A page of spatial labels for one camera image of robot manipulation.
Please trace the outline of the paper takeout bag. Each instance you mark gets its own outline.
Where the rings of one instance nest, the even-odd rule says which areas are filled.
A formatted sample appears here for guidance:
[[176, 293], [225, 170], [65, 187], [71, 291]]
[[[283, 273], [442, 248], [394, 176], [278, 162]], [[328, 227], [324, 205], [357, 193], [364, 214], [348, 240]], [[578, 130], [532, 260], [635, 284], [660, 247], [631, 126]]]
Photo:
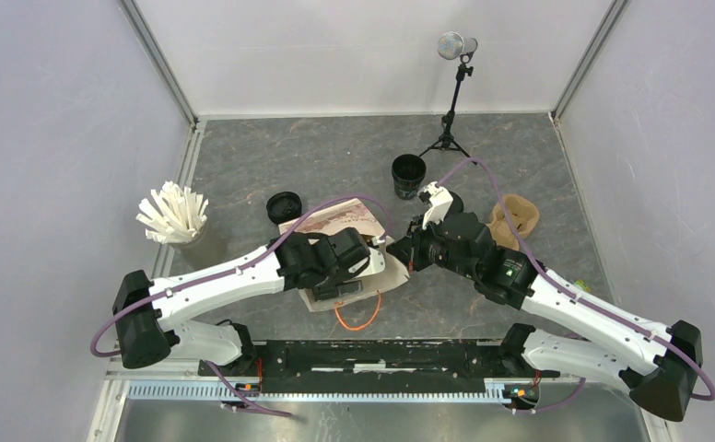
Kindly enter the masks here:
[[288, 234], [275, 250], [279, 274], [311, 313], [378, 297], [409, 280], [404, 265], [389, 254], [393, 239], [357, 198], [287, 221], [279, 232]]

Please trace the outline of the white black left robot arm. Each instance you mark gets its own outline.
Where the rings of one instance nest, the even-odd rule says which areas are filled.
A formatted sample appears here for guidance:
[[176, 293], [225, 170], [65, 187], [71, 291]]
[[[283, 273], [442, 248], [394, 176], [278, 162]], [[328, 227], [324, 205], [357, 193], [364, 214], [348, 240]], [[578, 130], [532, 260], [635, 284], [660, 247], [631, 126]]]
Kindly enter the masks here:
[[209, 325], [198, 316], [292, 289], [344, 295], [385, 268], [381, 250], [347, 227], [333, 235], [288, 231], [238, 259], [180, 276], [149, 279], [143, 271], [131, 272], [112, 306], [123, 367], [192, 359], [245, 375], [256, 363], [247, 328], [235, 322]]

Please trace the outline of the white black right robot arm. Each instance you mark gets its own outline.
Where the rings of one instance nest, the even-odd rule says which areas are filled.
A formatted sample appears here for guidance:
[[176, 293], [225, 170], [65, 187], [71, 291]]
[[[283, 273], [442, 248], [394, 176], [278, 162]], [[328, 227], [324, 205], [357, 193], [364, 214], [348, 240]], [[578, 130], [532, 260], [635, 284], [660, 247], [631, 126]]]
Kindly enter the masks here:
[[647, 320], [594, 297], [526, 254], [499, 246], [472, 213], [424, 226], [417, 216], [389, 253], [419, 272], [436, 265], [473, 281], [489, 301], [552, 320], [578, 340], [515, 324], [498, 361], [512, 376], [532, 367], [596, 380], [643, 410], [680, 422], [695, 399], [703, 364], [701, 331], [679, 320]]

